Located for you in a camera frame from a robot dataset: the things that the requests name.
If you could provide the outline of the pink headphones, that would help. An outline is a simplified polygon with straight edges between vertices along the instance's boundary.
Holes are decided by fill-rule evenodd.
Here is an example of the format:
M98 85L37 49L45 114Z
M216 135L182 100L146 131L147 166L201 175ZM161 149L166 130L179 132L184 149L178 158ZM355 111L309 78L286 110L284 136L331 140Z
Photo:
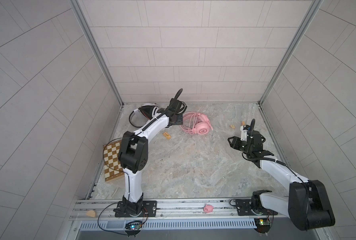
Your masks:
M213 130L207 115L198 112L184 114L180 128L190 135L206 135Z

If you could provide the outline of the black white headphones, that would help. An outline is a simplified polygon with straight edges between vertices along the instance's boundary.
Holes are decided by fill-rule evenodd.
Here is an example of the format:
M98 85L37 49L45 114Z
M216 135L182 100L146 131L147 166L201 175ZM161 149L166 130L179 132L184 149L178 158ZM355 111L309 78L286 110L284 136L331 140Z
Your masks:
M144 117L146 117L148 120L151 120L152 118L154 118L157 113L158 113L158 110L159 110L159 106L154 103L154 104L151 104L151 103L146 103L146 104L143 104L141 107L133 110L131 112L131 114L129 115L129 123L135 127L135 128L141 128L141 126L136 126L135 124L132 123L132 117L136 114L136 113L141 113Z

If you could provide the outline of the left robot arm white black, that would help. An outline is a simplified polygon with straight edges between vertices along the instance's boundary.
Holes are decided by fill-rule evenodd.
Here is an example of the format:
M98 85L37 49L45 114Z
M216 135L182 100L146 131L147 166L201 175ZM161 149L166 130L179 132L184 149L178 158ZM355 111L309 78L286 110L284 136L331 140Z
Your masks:
M157 113L154 118L134 132L125 132L118 160L126 175L126 191L119 209L133 217L143 210L142 170L149 158L149 142L162 130L183 124L183 114Z

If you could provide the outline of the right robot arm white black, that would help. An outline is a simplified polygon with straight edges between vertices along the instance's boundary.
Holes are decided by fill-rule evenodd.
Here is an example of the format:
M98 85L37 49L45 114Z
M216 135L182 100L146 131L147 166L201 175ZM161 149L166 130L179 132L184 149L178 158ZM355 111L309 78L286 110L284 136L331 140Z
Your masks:
M335 216L324 184L296 173L272 152L264 150L266 139L260 132L242 130L241 137L230 137L227 141L231 148L242 152L245 160L269 173L288 191L285 197L277 196L270 190L253 192L250 209L255 215L277 212L290 218L301 231L335 225Z

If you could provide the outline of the small wooden block centre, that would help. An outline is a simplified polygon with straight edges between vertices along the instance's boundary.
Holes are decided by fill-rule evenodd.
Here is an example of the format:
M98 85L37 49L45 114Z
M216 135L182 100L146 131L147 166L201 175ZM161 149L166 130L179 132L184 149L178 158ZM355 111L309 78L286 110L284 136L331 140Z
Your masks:
M164 133L163 133L163 136L164 136L166 139L168 139L168 140L170 140L170 139L172 138L172 136L171 136L169 133L167 133L167 132L164 132Z

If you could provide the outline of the pink pig toy centre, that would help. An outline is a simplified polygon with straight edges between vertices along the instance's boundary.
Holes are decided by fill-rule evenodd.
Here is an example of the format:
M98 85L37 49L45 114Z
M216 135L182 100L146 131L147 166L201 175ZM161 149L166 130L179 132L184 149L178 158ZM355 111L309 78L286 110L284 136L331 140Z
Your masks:
M207 213L212 213L214 210L214 207L212 205L209 204L205 204L205 206L203 207L203 211L207 214Z

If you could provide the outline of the wooden chessboard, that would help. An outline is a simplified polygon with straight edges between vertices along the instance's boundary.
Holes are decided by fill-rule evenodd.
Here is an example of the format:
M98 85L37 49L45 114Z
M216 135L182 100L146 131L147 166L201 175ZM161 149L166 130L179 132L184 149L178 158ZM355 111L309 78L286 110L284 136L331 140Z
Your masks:
M121 140L112 141L104 146L104 180L110 182L125 175L121 162L119 161L119 152Z

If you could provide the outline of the right circuit board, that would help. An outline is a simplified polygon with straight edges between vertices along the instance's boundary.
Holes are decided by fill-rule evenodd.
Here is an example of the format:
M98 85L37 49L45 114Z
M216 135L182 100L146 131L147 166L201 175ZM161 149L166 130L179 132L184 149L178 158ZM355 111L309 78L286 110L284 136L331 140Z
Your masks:
M267 234L271 229L271 221L269 219L254 219L255 230L260 234Z

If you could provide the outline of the circuit board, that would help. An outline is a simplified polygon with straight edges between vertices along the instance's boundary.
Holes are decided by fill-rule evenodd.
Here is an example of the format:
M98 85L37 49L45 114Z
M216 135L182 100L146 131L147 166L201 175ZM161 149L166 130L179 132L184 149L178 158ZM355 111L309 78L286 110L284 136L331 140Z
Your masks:
M131 232L131 231L137 232L137 231L140 231L142 227L143 227L142 221L132 221L132 222L126 223L125 231L126 232Z
M271 221L269 219L254 219L255 230L260 234L267 234L271 229Z

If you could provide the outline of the left circuit board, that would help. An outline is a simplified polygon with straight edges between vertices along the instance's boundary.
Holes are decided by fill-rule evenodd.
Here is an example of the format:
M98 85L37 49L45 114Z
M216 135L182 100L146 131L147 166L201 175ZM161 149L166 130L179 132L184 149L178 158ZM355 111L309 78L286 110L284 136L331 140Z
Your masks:
M126 232L131 232L131 231L137 232L137 231L140 231L142 227L143 227L142 221L132 221L132 222L126 223L125 231Z

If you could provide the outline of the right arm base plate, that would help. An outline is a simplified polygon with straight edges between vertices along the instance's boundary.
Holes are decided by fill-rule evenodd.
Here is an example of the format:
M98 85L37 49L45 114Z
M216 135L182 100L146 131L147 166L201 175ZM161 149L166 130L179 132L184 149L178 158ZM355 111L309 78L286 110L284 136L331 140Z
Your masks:
M263 208L261 205L255 206L250 199L233 199L229 201L235 207L239 216L268 216L278 215L277 212Z

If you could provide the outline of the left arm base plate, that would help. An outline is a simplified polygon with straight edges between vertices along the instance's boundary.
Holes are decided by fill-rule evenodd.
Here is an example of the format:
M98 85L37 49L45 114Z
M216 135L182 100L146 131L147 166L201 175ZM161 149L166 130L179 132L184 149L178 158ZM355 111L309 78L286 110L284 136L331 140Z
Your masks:
M155 217L157 211L157 201L143 201L142 204L134 204L129 201L120 201L114 209L116 218L136 218L148 215Z

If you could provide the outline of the beige wooden piece on rail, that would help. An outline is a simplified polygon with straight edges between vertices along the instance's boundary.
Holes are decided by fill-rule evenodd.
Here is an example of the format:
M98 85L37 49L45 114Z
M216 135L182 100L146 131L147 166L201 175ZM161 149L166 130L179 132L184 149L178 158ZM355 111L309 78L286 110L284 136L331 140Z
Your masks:
M90 218L96 218L97 217L97 212L95 210L89 210L86 212L86 216Z

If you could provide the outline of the aluminium rail frame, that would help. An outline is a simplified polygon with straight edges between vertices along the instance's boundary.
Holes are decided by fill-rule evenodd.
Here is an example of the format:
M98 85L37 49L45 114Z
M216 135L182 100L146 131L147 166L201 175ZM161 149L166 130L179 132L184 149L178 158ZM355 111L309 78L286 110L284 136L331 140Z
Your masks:
M118 218L126 220L164 220L164 219L221 219L221 218L264 218L268 216L239 216L235 207L229 203L233 199L250 198L199 198L199 199L150 199L145 201L157 201L157 211L155 217L143 215L136 218ZM117 208L119 200L80 200L77 201L72 210L70 219L93 220L116 218L114 209ZM205 204L212 205L212 213L205 213ZM86 212L95 210L96 218L86 216Z

